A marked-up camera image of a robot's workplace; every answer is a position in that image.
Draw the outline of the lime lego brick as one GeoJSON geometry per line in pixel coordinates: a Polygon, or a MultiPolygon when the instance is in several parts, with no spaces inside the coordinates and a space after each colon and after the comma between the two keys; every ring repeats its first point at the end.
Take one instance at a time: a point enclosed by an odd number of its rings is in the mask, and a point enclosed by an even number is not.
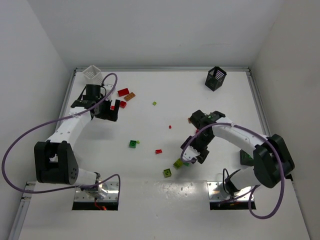
{"type": "Polygon", "coordinates": [[[180,158],[178,158],[174,163],[173,163],[173,167],[175,168],[175,169],[180,169],[182,166],[184,165],[184,163],[183,163],[183,161],[180,159],[180,158]]]}
{"type": "Polygon", "coordinates": [[[164,178],[169,178],[169,177],[171,177],[171,176],[172,176],[171,170],[170,170],[169,168],[164,169],[164,170],[163,170],[163,176],[164,176],[164,178]]]}

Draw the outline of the green lego brick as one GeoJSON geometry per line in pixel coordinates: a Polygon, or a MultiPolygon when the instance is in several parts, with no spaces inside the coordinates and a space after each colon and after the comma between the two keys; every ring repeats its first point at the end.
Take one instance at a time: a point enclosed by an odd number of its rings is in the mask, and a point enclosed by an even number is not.
{"type": "Polygon", "coordinates": [[[136,140],[130,140],[129,147],[135,149],[136,146],[137,146],[137,141],[136,140]]]}

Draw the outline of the lime lego brick front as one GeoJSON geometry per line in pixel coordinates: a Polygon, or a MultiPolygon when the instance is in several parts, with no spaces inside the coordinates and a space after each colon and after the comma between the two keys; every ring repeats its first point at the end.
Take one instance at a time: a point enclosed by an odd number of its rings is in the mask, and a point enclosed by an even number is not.
{"type": "Polygon", "coordinates": [[[164,169],[164,170],[163,170],[163,176],[164,176],[164,178],[169,178],[169,177],[171,177],[171,176],[172,176],[171,170],[170,170],[169,168],[164,169]]]}

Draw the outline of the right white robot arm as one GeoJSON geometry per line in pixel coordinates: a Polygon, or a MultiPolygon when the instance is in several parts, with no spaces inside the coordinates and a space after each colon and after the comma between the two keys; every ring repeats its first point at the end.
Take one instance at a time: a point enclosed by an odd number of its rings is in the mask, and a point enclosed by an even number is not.
{"type": "Polygon", "coordinates": [[[189,121],[198,132],[181,145],[180,159],[183,163],[202,164],[210,153],[208,145],[215,137],[235,145],[252,159],[249,167],[236,170],[221,183],[220,192],[226,199],[232,199],[246,187],[262,185],[271,189],[295,168],[288,147],[278,134],[267,136],[255,133],[233,124],[219,111],[206,114],[197,110],[189,121]]]}

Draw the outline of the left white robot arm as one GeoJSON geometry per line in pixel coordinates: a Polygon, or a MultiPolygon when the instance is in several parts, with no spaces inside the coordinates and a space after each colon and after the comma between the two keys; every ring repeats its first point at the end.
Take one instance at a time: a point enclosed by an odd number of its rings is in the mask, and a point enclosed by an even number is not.
{"type": "Polygon", "coordinates": [[[36,180],[46,184],[79,186],[98,183],[99,173],[81,169],[73,147],[83,129],[94,118],[116,122],[120,100],[112,100],[113,86],[87,84],[72,103],[68,118],[46,141],[34,146],[36,180]]]}

